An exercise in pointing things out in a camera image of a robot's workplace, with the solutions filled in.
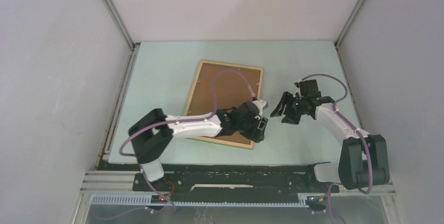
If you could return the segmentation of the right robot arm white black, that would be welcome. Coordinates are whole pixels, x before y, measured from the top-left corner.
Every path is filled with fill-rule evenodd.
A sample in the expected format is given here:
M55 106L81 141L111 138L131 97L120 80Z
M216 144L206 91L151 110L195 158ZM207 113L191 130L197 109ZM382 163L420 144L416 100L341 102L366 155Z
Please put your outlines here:
M364 193L375 185L388 184L390 169L386 140L356 127L338 109L338 102L322 96L316 80L295 83L297 91L284 92L271 117L280 117L282 123L297 125L303 115L320 122L341 144L338 163L318 163L304 178L312 192L323 188L326 182L346 189L360 189Z

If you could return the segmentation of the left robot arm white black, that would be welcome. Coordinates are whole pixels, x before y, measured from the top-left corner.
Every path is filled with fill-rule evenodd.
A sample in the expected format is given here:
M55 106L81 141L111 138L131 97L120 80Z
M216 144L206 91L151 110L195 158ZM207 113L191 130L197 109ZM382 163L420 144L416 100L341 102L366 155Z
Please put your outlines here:
M254 99L230 109L180 117L166 115L160 108L153 109L128 130L128 141L146 175L145 184L153 191L159 191L165 186L160 156L172 139L215 138L238 132L253 142L263 141L268 122L263 111L267 106L265 100Z

